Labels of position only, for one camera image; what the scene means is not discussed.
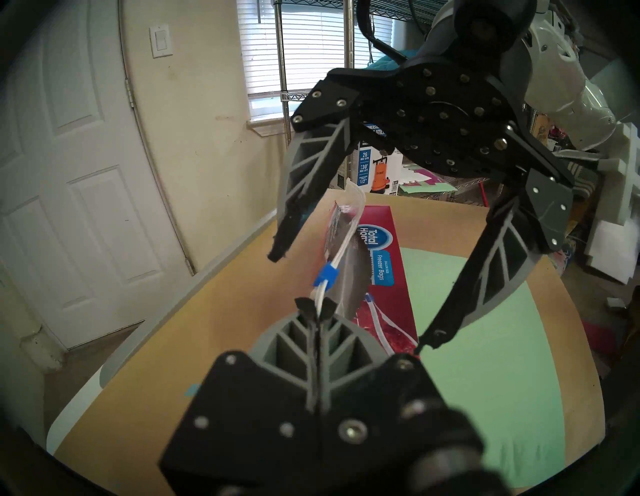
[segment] door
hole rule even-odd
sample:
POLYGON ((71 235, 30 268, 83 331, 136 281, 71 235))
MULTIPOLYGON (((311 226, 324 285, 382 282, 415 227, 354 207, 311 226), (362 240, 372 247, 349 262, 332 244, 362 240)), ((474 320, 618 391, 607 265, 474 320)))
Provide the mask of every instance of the door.
POLYGON ((189 278, 124 81, 116 0, 74 0, 1 86, 0 257, 68 348, 149 317, 189 278))

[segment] light switch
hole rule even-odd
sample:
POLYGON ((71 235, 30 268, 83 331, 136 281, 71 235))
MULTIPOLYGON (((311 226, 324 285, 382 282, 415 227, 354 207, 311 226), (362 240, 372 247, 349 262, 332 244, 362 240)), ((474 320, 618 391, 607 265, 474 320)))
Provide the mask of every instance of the light switch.
POLYGON ((149 37, 151 38, 151 53, 154 58, 173 55, 173 44, 171 43, 168 24, 151 26, 149 28, 149 37))
POLYGON ((156 31, 156 48, 166 50, 166 31, 156 31))

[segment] cardboard box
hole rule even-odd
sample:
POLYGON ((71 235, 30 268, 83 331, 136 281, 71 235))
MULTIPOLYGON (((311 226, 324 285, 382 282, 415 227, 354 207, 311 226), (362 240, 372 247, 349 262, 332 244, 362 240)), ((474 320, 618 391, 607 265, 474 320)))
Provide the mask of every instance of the cardboard box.
MULTIPOLYGON (((373 124, 367 127, 384 136, 384 132, 373 124)), ((403 170, 403 155, 394 149, 383 155, 370 144, 361 141, 358 148, 358 172, 355 183, 366 193, 396 195, 403 170)))

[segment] red box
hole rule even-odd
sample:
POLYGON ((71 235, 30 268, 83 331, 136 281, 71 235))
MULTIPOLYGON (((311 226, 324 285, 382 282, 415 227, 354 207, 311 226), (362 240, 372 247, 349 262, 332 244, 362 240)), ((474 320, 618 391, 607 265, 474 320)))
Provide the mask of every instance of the red box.
POLYGON ((375 337, 389 355, 413 353, 418 335, 391 208, 366 205, 357 234, 369 249, 372 277, 353 322, 375 337))

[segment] wooden table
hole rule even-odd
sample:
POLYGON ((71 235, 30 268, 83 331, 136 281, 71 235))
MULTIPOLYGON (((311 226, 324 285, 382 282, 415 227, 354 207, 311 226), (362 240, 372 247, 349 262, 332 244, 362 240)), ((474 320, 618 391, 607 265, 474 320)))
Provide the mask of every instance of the wooden table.
MULTIPOLYGON (((106 384, 56 457, 120 495, 172 494, 157 462, 189 404, 185 391, 220 353, 248 350, 271 323, 296 310, 295 297, 309 294, 338 194, 327 192, 285 259, 266 258, 271 222, 203 282, 106 384)), ((468 257, 485 224, 482 207, 387 195, 367 195, 367 203, 391 206, 399 244, 407 248, 468 257)), ((556 364, 569 464, 604 438, 598 374, 578 313, 546 257, 527 282, 556 364)))

